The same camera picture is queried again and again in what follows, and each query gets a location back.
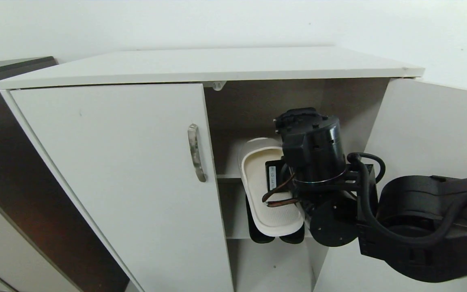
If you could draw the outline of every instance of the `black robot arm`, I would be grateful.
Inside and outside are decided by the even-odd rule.
[[[341,246],[358,237],[362,255],[412,279],[467,276],[467,178],[400,177],[384,186],[378,200],[385,164],[367,153],[350,153],[346,163],[338,118],[309,107],[287,111],[275,125],[288,170],[281,187],[293,199],[268,201],[270,207],[296,204],[320,244]],[[380,165],[378,176],[362,157]]]

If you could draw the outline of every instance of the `white slipper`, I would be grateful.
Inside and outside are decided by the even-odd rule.
[[[265,163],[279,160],[282,155],[282,144],[269,138],[250,140],[239,152],[242,184],[252,209],[255,226],[267,236],[288,235],[299,230],[304,224],[304,218],[295,205],[270,208],[262,202],[263,195],[268,191]],[[288,198],[291,198],[291,193],[282,192],[271,196],[270,201]]]

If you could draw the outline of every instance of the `sticker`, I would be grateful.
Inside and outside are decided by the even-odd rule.
[[[270,166],[268,168],[269,172],[269,190],[276,188],[276,166]]]

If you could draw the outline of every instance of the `cabinet top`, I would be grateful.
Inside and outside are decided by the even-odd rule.
[[[339,47],[136,50],[0,81],[0,89],[127,83],[419,77],[424,68]]]

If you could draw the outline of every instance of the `metal door handle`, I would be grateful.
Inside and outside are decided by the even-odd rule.
[[[191,158],[194,170],[196,170],[196,176],[198,176],[200,182],[204,183],[206,181],[206,176],[204,175],[201,157],[199,155],[198,126],[196,124],[190,125],[187,133],[189,134],[189,146],[191,148]]]

